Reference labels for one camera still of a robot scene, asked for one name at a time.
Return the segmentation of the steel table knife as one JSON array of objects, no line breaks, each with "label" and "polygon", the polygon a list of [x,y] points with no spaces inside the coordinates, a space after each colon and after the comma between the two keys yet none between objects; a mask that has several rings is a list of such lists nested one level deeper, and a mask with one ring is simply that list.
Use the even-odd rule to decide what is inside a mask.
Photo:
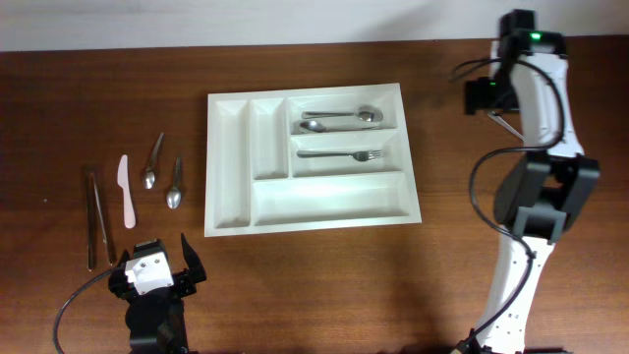
[{"label": "steel table knife", "polygon": [[93,194],[92,200],[95,213],[95,229],[100,229],[107,261],[111,266],[113,266],[114,263],[117,261],[117,256],[115,252],[114,242],[110,234],[106,212],[104,210],[103,203],[100,197],[97,173],[94,170],[90,170],[89,172],[91,173],[91,178],[93,182],[93,187],[91,191]]},{"label": "steel table knife", "polygon": [[92,187],[93,182],[91,173],[87,170],[85,173],[85,187],[86,187],[86,219],[87,219],[87,268],[89,271],[93,271],[96,267],[96,255],[94,248],[95,240],[95,213],[93,209],[93,194]]}]

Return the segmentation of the steel fork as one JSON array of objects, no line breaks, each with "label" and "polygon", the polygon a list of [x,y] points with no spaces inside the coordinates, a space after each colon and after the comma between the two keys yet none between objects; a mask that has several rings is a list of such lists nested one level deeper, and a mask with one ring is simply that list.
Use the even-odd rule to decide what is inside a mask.
[{"label": "steel fork", "polygon": [[506,129],[508,132],[513,134],[515,137],[517,137],[521,141],[524,140],[524,136],[520,132],[518,132],[515,128],[513,128],[509,123],[507,123],[500,115],[498,115],[494,111],[490,110],[486,113],[486,115],[495,123],[500,125],[502,128]]},{"label": "steel fork", "polygon": [[359,162],[368,162],[383,156],[381,150],[361,150],[355,152],[325,152],[325,151],[311,151],[311,150],[298,150],[296,155],[299,158],[316,158],[316,157],[351,157]]}]

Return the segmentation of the large steel spoon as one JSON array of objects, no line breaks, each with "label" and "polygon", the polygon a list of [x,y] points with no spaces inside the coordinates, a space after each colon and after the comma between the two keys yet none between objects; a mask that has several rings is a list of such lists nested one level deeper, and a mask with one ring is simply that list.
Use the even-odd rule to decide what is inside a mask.
[{"label": "large steel spoon", "polygon": [[355,109],[354,111],[343,112],[305,111],[302,113],[301,117],[303,119],[355,117],[368,123],[377,123],[381,122],[384,119],[384,115],[380,109],[370,106],[362,106]]},{"label": "large steel spoon", "polygon": [[299,129],[305,133],[338,133],[338,132],[355,132],[355,131],[367,131],[367,130],[379,130],[379,127],[364,127],[364,128],[330,128],[318,121],[304,121],[299,124]]}]

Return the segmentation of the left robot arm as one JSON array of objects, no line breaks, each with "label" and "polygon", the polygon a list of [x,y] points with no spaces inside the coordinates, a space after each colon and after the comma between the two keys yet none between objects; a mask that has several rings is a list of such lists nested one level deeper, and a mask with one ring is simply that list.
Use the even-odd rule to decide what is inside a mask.
[{"label": "left robot arm", "polygon": [[139,243],[125,251],[108,278],[108,289],[128,302],[125,324],[133,353],[182,354],[191,351],[183,299],[206,281],[198,253],[181,238],[186,267],[173,272],[162,240]]}]

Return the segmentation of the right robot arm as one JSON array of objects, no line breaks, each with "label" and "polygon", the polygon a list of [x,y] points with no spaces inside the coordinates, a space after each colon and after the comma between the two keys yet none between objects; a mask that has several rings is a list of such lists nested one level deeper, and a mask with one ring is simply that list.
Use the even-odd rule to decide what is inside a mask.
[{"label": "right robot arm", "polygon": [[497,188],[487,217],[472,174],[468,193],[480,219],[499,234],[498,258],[486,309],[456,353],[524,353],[525,331],[543,267],[579,216],[600,178],[586,157],[571,118],[564,36],[536,28],[532,10],[514,9],[499,20],[489,57],[452,70],[458,81],[488,66],[489,74],[465,84],[464,111],[482,110],[500,122],[521,119],[520,158]]}]

